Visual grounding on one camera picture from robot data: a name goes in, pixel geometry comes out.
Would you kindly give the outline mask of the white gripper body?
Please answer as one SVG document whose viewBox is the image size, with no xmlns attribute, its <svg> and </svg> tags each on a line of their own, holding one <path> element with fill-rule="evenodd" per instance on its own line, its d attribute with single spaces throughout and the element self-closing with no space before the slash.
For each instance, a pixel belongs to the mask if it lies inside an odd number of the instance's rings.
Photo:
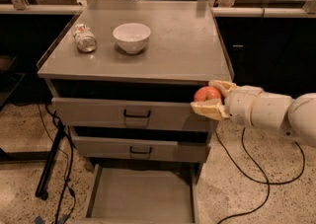
<svg viewBox="0 0 316 224">
<path fill-rule="evenodd" d="M 232 122 L 251 126 L 251 113 L 255 100 L 264 90 L 259 87 L 242 86 L 231 91 L 225 98 L 225 108 Z"/>
</svg>

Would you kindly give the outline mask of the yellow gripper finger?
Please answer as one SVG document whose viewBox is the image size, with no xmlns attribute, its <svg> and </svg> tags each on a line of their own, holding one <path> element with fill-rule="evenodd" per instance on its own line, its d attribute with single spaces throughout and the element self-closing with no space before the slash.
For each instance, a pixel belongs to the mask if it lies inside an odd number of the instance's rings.
<svg viewBox="0 0 316 224">
<path fill-rule="evenodd" d="M 238 86 L 233 82 L 221 80 L 209 81 L 208 85 L 218 90 L 224 98 L 226 98 L 232 91 L 238 88 Z"/>
<path fill-rule="evenodd" d="M 229 113 L 219 99 L 207 100 L 205 102 L 191 102 L 191 107 L 196 114 L 213 120 L 221 121 L 229 118 Z"/>
</svg>

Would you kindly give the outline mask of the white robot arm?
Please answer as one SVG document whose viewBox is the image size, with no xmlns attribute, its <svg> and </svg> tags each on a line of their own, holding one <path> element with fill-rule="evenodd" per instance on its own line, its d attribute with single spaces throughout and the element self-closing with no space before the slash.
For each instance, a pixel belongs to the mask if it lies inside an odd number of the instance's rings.
<svg viewBox="0 0 316 224">
<path fill-rule="evenodd" d="M 281 137 L 316 147 L 316 94 L 294 99 L 260 87 L 209 81 L 191 102 L 195 113 L 222 121 L 269 130 Z"/>
</svg>

